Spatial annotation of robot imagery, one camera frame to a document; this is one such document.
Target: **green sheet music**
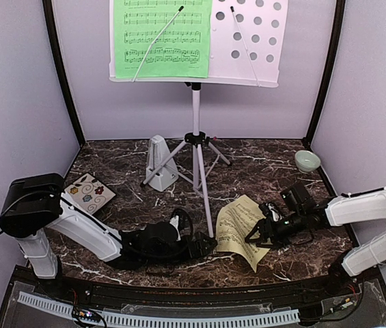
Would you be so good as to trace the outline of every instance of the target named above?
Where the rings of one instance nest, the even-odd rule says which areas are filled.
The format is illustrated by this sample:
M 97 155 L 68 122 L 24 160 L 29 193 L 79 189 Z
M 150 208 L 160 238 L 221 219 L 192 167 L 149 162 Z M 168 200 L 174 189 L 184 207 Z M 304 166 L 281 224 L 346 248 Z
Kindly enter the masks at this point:
M 155 37 L 184 9 L 152 47 L 138 77 L 208 77 L 211 0 L 115 0 L 115 75 L 133 78 Z

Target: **white bowl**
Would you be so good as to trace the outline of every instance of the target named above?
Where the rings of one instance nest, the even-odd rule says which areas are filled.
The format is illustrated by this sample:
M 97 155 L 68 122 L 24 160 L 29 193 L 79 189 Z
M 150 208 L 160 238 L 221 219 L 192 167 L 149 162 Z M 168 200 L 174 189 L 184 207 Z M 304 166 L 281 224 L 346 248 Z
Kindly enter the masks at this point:
M 318 156 L 308 150 L 299 150 L 294 158 L 297 168 L 302 173 L 310 173 L 320 167 L 321 162 Z

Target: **wall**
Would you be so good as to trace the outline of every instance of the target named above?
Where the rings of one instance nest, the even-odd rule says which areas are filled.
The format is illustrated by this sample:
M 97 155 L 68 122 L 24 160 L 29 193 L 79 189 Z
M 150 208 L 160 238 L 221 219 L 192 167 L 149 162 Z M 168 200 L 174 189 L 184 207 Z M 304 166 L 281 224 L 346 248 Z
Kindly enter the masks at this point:
M 338 193 L 386 185 L 386 1 L 347 1 L 343 35 L 313 149 Z M 355 225 L 360 242 L 386 222 Z M 386 266 L 382 269 L 386 281 Z
M 78 144 L 53 66 L 41 1 L 0 1 L 0 211 L 16 178 L 66 173 Z M 0 236 L 0 305 L 16 241 Z
M 183 137 L 192 129 L 191 91 L 183 83 L 109 81 L 109 0 L 53 3 L 72 94 L 88 139 Z M 202 130 L 218 137 L 304 137 L 325 66 L 334 9 L 334 0 L 291 0 L 280 86 L 204 85 Z

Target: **red flower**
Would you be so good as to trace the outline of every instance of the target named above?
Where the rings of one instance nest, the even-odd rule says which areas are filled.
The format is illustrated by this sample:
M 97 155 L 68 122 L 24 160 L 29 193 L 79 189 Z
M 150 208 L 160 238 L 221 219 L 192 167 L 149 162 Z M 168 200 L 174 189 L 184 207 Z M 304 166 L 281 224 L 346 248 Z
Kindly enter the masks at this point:
M 96 189 L 96 195 L 101 195 L 103 193 L 103 186 L 100 186 Z

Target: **white grille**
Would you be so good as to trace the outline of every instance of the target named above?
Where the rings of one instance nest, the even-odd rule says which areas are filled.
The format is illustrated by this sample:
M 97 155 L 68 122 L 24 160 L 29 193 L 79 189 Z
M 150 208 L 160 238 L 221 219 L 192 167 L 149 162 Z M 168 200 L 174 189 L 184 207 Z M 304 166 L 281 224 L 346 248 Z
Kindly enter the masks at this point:
M 18 302 L 49 314 L 71 319 L 72 306 L 26 292 L 20 292 Z M 99 312 L 108 327 L 143 328 L 262 328 L 298 323 L 299 311 L 288 310 L 278 313 L 255 316 L 236 316 L 232 318 L 156 318 L 150 316 L 131 316 L 110 311 Z

